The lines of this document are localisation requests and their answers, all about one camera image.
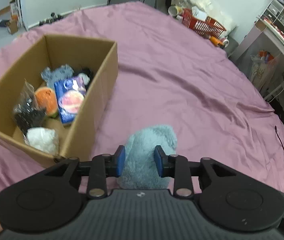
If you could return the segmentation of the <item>curved black desk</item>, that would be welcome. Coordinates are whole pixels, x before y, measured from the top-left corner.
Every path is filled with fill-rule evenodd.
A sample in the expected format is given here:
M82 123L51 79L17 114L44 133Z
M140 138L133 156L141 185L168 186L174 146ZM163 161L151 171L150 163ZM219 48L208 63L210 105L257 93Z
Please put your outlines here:
M265 20L258 18L255 26L277 47L284 56L284 39L279 33Z

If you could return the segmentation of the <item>blue tissue packet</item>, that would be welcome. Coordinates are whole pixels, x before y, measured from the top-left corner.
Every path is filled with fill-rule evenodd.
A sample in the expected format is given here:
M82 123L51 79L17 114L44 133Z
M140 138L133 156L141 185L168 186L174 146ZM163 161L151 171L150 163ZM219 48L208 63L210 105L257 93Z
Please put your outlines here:
M83 78L71 77L54 83L58 111L61 123L68 125L73 122L86 95Z

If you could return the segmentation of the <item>white soft bag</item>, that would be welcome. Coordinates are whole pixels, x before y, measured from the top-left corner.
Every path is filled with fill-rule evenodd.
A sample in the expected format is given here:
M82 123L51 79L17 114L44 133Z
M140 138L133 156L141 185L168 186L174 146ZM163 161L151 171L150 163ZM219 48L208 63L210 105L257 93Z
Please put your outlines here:
M26 144L45 153L55 155L59 150L59 138L54 129L35 127L27 130Z

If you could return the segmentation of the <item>grey fuzzy fabric piece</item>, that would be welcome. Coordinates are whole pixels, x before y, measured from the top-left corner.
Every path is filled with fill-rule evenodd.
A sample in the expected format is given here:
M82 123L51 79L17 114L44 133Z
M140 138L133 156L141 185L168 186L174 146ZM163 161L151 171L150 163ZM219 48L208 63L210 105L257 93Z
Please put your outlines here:
M74 70L68 64L62 65L55 70L51 70L49 67L46 67L41 72L41 78L45 81L46 86L54 89L54 83L71 78L74 74Z

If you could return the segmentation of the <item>brown cardboard box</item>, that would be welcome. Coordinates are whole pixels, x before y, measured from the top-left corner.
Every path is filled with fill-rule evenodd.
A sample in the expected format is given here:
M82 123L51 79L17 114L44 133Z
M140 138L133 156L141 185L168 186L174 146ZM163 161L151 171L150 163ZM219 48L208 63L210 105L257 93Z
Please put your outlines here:
M0 144L43 167L87 161L117 75L115 41L44 35L0 79Z

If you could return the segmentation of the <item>small drawer organizer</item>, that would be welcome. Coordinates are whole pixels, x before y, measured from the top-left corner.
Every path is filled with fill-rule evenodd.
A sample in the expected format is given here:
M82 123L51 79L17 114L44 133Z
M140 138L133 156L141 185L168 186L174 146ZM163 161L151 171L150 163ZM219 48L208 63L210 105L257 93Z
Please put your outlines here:
M270 20L284 34L284 6L277 0L271 0L263 12L263 17Z

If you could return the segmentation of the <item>red plastic basket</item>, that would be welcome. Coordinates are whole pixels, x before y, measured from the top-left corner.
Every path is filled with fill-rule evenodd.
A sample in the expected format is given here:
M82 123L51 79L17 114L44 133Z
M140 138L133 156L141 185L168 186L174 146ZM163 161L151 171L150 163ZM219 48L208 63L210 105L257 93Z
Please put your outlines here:
M192 11L187 8L183 9L182 17L182 24L201 36L208 34L219 38L226 31L226 28L217 20L209 16L205 20L200 20L192 16Z

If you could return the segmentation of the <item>orange bottle beside basket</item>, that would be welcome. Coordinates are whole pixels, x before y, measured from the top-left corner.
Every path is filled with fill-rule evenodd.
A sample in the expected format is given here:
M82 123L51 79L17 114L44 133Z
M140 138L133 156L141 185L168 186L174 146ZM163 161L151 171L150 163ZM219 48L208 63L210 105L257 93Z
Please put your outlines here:
M209 40L212 42L213 45L215 45L216 47L220 47L222 49L224 49L225 45L224 43L219 40L218 38L214 37L214 36L210 36Z

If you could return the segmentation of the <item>sneakers on floor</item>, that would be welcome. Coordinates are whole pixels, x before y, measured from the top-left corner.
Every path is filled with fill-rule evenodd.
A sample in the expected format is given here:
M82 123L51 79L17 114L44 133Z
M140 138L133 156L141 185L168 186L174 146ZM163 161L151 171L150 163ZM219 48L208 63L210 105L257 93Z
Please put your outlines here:
M60 14L55 14L54 12L52 12L50 14L49 18L39 22L39 26L42 26L42 25L45 25L45 24L52 24L54 22L62 20L63 18L64 18L64 16L62 16Z

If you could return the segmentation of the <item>black beads plastic bag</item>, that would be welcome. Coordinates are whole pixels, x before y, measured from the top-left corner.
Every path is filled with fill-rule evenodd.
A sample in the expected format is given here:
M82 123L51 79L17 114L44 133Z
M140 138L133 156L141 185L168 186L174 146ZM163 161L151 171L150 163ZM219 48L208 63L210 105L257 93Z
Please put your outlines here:
M27 135L29 129L41 127L46 117L46 108L38 105L34 87L26 80L12 114L24 136Z

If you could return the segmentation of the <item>orange burger plush toy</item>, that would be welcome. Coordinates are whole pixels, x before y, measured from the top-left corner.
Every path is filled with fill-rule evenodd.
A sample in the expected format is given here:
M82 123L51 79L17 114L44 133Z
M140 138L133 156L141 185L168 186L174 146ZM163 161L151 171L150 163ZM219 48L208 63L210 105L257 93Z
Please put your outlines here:
M34 94L38 106L45 108L46 115L49 118L55 118L58 115L58 104L54 90L49 87L40 87Z

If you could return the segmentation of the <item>fluffy grey-blue plush toy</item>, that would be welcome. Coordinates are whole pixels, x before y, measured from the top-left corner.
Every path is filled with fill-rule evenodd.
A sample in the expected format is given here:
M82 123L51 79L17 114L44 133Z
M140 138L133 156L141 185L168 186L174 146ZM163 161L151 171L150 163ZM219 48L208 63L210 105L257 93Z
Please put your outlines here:
M126 144L126 158L122 175L117 179L119 187L129 190L166 189L170 178L158 175L154 150L161 146L167 155L175 154L177 136L170 125L155 125L132 134Z

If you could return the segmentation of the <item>purple bed sheet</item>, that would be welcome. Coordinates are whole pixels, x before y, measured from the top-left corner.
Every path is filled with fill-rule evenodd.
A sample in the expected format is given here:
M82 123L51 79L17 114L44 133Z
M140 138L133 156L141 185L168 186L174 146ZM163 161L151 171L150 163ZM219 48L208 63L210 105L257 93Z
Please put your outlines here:
M0 77L44 34L117 42L118 77L89 157L113 153L139 129L166 124L177 153L208 156L284 191L284 126L225 52L140 2L75 12L0 49Z

